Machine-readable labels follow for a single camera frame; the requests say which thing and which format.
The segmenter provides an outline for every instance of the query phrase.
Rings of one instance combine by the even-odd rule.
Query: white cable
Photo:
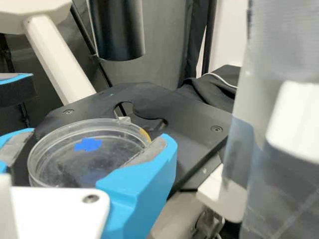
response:
[[[223,239],[223,238],[221,238],[220,234],[217,234],[216,239]]]
[[[233,86],[233,85],[229,84],[227,81],[225,81],[223,78],[221,78],[219,75],[217,75],[215,73],[208,72],[208,73],[204,74],[203,76],[205,76],[205,75],[211,75],[211,76],[215,77],[216,79],[222,81],[224,84],[228,85],[229,87],[237,89],[237,86]]]

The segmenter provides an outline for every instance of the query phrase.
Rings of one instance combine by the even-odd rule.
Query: clear petri dish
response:
[[[95,187],[151,142],[137,125],[119,119],[89,119],[58,128],[31,150],[31,186]]]

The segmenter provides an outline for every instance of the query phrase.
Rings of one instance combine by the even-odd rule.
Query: white panel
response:
[[[217,1],[209,71],[226,64],[242,66],[247,43],[247,7],[248,0]],[[197,77],[201,75],[203,43]]]
[[[12,187],[11,193],[20,239],[99,239],[110,208],[108,195],[96,189]],[[88,195],[99,199],[83,202]]]
[[[319,163],[319,85],[284,82],[267,129],[275,148]]]
[[[244,217],[247,191],[231,180],[222,178],[221,164],[198,187],[196,197],[206,206],[231,222],[240,222]]]
[[[11,177],[9,174],[0,174],[0,238],[17,239],[15,220],[12,209]]]

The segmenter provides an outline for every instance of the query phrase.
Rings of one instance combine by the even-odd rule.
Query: screw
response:
[[[94,195],[94,194],[91,194],[91,195],[88,195],[86,196],[85,198],[83,198],[83,202],[84,203],[95,203],[96,201],[98,201],[100,198],[98,195]]]
[[[74,109],[68,109],[68,110],[63,111],[63,113],[64,113],[65,115],[70,115],[70,114],[73,113],[73,111],[74,111]]]
[[[223,128],[218,126],[218,125],[214,125],[210,128],[211,131],[213,132],[222,132],[223,131]]]

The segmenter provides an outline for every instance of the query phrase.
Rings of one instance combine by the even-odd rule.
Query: black cloth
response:
[[[219,75],[228,84],[237,86],[240,67],[224,65],[213,73]],[[224,84],[212,75],[204,75],[198,79],[185,79],[182,87],[176,90],[186,97],[202,101],[206,104],[232,113],[236,89]]]

